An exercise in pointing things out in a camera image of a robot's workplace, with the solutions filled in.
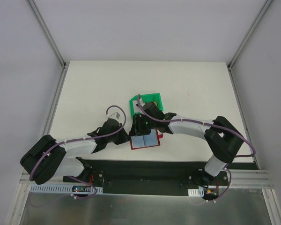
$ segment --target green basket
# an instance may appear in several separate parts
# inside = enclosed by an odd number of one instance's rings
[[[161,102],[160,93],[140,95],[140,97],[142,98],[143,103],[156,102],[158,109],[163,110],[163,103]],[[140,112],[134,112],[133,101],[135,100],[137,100],[137,95],[131,98],[129,101],[131,118],[135,114],[140,114]]]

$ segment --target white table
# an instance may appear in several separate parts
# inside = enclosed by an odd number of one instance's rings
[[[151,61],[71,61],[50,134],[54,138],[82,137],[106,121],[110,105],[127,114],[129,100],[137,94],[161,93],[164,112],[194,119],[226,117],[245,136],[237,101],[225,63]],[[238,154],[250,154],[243,144]],[[208,161],[212,152],[206,141],[187,135],[165,134],[161,145],[131,150],[130,143],[108,144],[85,159]],[[237,158],[236,162],[252,162]]]

